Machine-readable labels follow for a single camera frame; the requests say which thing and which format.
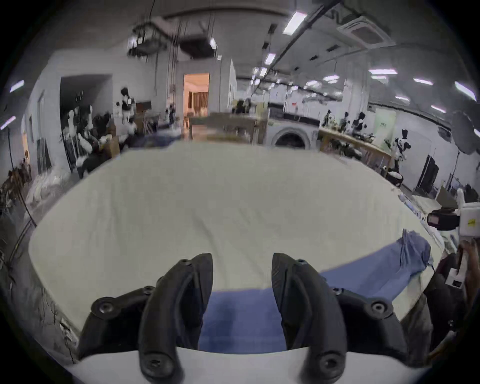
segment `washing machine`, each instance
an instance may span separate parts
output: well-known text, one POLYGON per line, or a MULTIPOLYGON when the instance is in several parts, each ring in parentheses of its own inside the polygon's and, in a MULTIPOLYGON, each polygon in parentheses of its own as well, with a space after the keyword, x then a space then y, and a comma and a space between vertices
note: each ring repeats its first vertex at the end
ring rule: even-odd
POLYGON ((269 117, 264 144, 296 149, 318 150, 320 122, 289 113, 269 117))

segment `workbench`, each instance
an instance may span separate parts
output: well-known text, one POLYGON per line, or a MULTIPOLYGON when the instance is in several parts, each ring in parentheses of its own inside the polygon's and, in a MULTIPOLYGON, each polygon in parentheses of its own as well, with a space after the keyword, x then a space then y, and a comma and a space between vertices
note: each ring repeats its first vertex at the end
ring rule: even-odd
POLYGON ((358 140, 353 136, 345 135, 344 133, 336 132, 331 129, 323 128, 323 127, 319 127, 318 130, 319 130, 318 131, 319 136, 324 137, 324 139, 322 140, 322 145, 320 146, 320 151, 325 152, 331 140, 340 140, 340 141, 344 141, 352 144, 354 148, 357 148, 357 149, 361 148, 366 150, 369 153, 369 156, 366 162, 367 165, 372 160, 373 156, 378 156, 382 159, 382 163, 380 167, 382 167, 384 160, 387 160, 386 165, 387 167, 389 167, 389 164, 392 160, 391 153, 385 152, 384 150, 380 149, 379 147, 376 147, 373 144, 366 143, 365 141, 362 141, 362 140, 358 140))

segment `curtain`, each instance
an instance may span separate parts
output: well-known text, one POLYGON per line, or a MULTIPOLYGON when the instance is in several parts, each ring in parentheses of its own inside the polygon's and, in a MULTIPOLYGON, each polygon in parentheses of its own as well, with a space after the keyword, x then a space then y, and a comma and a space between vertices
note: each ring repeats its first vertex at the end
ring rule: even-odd
POLYGON ((193 109, 200 113, 202 108, 208 107, 208 92, 195 92, 193 94, 193 109))

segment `white tablecloth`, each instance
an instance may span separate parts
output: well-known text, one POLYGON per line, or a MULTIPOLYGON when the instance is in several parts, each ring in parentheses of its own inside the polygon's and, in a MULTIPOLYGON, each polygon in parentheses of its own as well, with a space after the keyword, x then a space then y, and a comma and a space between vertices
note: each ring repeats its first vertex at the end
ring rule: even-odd
MULTIPOLYGON (((441 251, 398 189, 362 163, 324 153, 178 142, 130 151, 70 190, 30 241, 32 263, 82 329, 91 304, 155 285, 178 260, 211 252, 214 290, 267 288, 275 252, 317 271, 414 230, 441 251)), ((394 301, 403 318, 433 271, 394 301)))

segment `blue fabric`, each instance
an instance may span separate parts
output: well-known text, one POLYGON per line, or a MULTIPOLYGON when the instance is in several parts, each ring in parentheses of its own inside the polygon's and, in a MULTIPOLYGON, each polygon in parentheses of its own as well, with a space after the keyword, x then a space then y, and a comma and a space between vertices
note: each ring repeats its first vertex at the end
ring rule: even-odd
MULTIPOLYGON (((352 263, 322 272, 331 287, 392 301, 410 278, 425 270, 430 245, 415 232, 352 263)), ((204 315, 199 349, 252 354, 286 350, 282 318, 271 288, 213 292, 204 315)))

